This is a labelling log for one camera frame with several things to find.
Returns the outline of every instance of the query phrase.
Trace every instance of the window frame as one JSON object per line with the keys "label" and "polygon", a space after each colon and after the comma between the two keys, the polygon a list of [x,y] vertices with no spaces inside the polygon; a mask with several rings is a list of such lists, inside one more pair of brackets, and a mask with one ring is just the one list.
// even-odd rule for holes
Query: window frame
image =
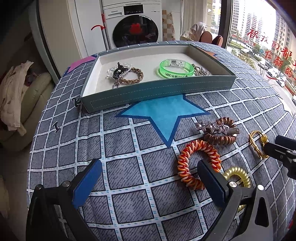
{"label": "window frame", "polygon": [[[220,0],[220,1],[221,1],[221,14],[220,14],[220,24],[219,24],[218,35],[221,35],[223,37],[223,44],[221,47],[226,49],[229,41],[230,30],[231,30],[232,15],[234,12],[234,0]],[[283,20],[286,23],[289,23],[288,30],[291,29],[291,32],[294,34],[294,36],[296,36],[296,22],[294,22],[292,18],[284,11],[284,9],[281,7],[278,1],[276,0],[266,0],[266,1],[279,13],[280,22],[282,22],[282,26],[284,24]]]}

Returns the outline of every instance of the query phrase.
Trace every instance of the tray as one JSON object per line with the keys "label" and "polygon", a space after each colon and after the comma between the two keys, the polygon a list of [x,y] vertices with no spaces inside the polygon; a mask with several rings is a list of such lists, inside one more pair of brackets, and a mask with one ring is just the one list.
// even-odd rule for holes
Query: tray
{"label": "tray", "polygon": [[[165,59],[181,59],[210,72],[209,76],[165,79],[158,73],[159,63]],[[114,80],[106,77],[108,69],[117,62],[131,64],[144,73],[138,84],[120,84],[112,89]],[[125,79],[135,79],[129,72]],[[89,113],[143,100],[194,93],[199,91],[230,89],[236,76],[215,57],[190,44],[143,44],[109,50],[98,54],[81,91],[81,101]]]}

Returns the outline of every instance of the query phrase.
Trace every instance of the washing machine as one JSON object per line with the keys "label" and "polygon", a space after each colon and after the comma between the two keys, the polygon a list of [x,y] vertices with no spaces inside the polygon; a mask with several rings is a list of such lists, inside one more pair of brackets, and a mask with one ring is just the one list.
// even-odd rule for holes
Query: washing machine
{"label": "washing machine", "polygon": [[103,11],[112,49],[162,41],[161,1],[134,1],[108,6],[103,1]]}

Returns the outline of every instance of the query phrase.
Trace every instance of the floor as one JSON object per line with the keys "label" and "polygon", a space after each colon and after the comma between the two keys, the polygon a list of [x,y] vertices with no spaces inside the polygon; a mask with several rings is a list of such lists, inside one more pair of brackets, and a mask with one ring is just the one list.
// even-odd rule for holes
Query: floor
{"label": "floor", "polygon": [[25,241],[27,221],[27,167],[30,145],[20,152],[0,149],[0,174],[9,193],[8,225],[20,241]]}

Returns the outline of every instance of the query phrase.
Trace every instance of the blue gripper pad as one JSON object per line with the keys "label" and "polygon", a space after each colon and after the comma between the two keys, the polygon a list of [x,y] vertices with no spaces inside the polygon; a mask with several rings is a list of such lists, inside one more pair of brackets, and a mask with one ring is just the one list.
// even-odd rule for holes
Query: blue gripper pad
{"label": "blue gripper pad", "polygon": [[207,160],[200,160],[197,163],[197,173],[214,204],[225,208],[229,195],[226,179],[221,173],[215,172]]}
{"label": "blue gripper pad", "polygon": [[99,159],[94,159],[83,172],[76,175],[78,177],[80,174],[82,177],[80,176],[81,180],[73,190],[72,204],[75,209],[85,203],[101,173],[102,163]]}

